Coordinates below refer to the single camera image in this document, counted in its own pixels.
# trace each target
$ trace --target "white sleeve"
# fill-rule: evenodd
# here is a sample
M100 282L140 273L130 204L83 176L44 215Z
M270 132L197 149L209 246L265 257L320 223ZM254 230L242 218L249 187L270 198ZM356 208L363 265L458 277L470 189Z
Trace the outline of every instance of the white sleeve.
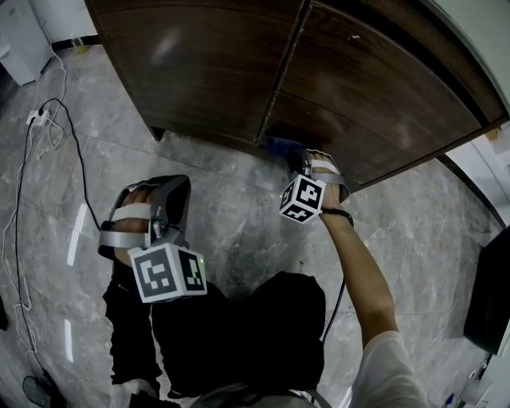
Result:
M386 331L365 347L352 386L351 408L426 408L400 333Z

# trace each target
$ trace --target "wrist strap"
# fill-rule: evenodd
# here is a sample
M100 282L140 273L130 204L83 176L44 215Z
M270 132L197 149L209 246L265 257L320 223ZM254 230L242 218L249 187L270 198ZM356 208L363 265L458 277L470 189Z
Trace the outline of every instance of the wrist strap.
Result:
M332 209L323 208L322 214L341 215L342 217L345 217L347 220L349 220L352 227L354 228L354 220L352 219L351 215L347 211L337 210L335 208L332 208Z

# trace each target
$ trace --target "power strip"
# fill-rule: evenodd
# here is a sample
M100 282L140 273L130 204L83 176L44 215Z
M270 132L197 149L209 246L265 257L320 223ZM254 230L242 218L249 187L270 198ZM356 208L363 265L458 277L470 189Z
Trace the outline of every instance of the power strip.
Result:
M39 111L30 111L29 117L26 120L26 124L30 125L33 119L33 126L44 126L49 118L49 111L43 111L42 115L39 116Z

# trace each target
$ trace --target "wooden cabinet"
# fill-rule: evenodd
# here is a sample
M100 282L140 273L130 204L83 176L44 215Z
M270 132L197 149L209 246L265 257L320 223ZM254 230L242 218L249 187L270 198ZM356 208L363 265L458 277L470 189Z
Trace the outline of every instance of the wooden cabinet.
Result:
M255 154L267 135L297 140L331 153L355 189L508 118L476 58L418 0L88 8L153 130Z

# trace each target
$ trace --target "cabinet door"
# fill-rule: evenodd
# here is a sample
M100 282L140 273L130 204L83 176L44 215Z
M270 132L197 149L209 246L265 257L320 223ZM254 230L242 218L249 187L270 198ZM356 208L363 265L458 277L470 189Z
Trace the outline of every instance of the cabinet door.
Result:
M331 153L359 185L480 127L427 66L389 37L322 4L304 23L266 135Z
M151 126L257 138L297 0L89 0Z

